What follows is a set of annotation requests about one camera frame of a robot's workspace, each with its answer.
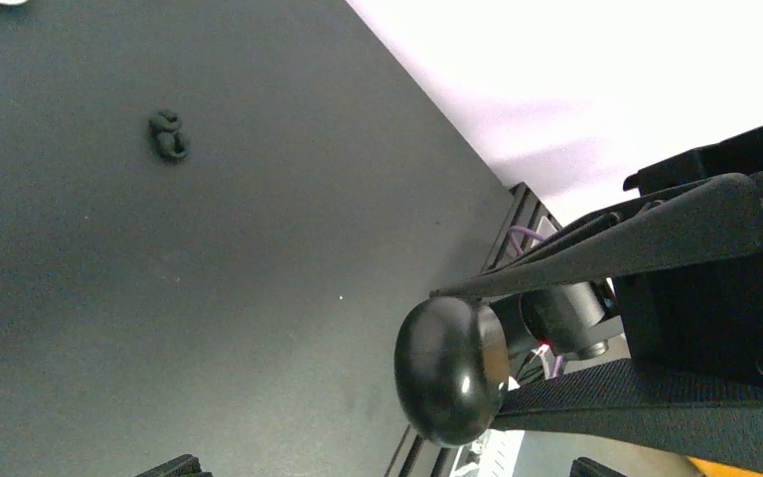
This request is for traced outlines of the black earbud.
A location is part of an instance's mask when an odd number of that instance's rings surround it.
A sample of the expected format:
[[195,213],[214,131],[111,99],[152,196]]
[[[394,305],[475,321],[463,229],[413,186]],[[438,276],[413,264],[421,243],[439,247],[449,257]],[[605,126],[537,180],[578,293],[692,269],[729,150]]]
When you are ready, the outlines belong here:
[[169,162],[185,159],[189,141],[182,132],[180,116],[173,110],[161,109],[148,120],[150,136],[157,154]]

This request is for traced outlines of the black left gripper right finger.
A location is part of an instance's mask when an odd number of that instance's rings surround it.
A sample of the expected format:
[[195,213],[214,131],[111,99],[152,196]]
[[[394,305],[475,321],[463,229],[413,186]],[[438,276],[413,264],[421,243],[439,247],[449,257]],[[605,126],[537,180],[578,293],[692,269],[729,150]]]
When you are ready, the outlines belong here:
[[587,457],[579,457],[572,461],[570,477],[608,477],[611,470]]

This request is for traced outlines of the black earbud charging case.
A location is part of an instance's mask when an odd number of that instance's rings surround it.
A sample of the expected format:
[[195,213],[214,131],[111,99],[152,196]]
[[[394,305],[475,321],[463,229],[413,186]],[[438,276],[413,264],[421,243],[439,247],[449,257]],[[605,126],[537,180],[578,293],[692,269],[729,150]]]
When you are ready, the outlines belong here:
[[494,311],[477,302],[432,297],[418,304],[402,322],[393,360],[408,422],[441,447],[481,436],[508,392],[504,330]]

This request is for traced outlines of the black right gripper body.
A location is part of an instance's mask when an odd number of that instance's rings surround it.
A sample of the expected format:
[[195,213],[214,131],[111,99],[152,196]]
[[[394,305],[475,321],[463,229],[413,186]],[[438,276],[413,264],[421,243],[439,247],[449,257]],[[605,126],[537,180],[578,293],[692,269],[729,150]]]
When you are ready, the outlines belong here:
[[[742,173],[763,206],[763,126],[673,156],[627,177],[643,196]],[[763,388],[763,251],[614,281],[632,357]]]

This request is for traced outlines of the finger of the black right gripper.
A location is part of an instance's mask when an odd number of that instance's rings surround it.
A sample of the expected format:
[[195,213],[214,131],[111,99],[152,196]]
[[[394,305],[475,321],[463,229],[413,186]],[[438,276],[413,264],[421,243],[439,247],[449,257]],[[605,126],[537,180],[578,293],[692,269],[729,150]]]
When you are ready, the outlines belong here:
[[605,437],[763,473],[763,389],[620,359],[507,394],[491,424]]
[[752,255],[763,250],[760,198],[738,173],[667,189],[588,214],[521,259],[433,293],[493,297]]

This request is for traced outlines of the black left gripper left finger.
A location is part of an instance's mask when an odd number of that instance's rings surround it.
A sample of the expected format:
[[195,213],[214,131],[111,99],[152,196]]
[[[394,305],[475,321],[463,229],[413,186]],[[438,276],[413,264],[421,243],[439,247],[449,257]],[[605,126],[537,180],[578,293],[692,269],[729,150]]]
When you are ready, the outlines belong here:
[[153,467],[136,477],[212,477],[213,473],[202,468],[198,457],[183,454]]

